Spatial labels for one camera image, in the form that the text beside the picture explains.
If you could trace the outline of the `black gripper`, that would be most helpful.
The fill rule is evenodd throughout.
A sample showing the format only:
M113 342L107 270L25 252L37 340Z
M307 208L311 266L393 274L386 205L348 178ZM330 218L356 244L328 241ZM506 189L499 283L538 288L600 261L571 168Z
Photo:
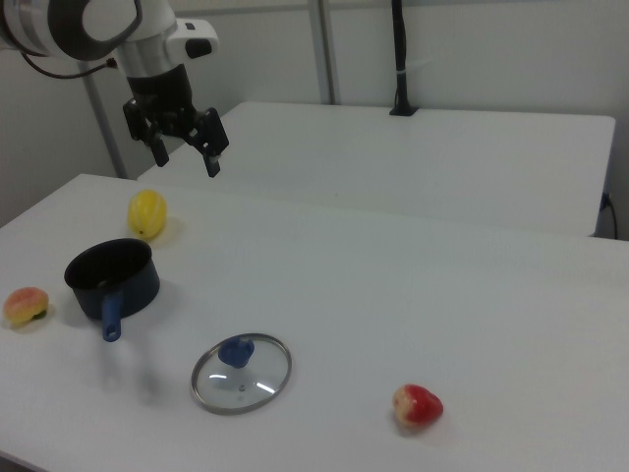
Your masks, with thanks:
M214 178L220 172L220 155L229 139L214 108L204 113L193 106L193 94L184 65L152 77L128 77L133 98L123 105L131 138L142 142L163 167L169 155L161 133L184 137L184 141L202 156L206 173Z

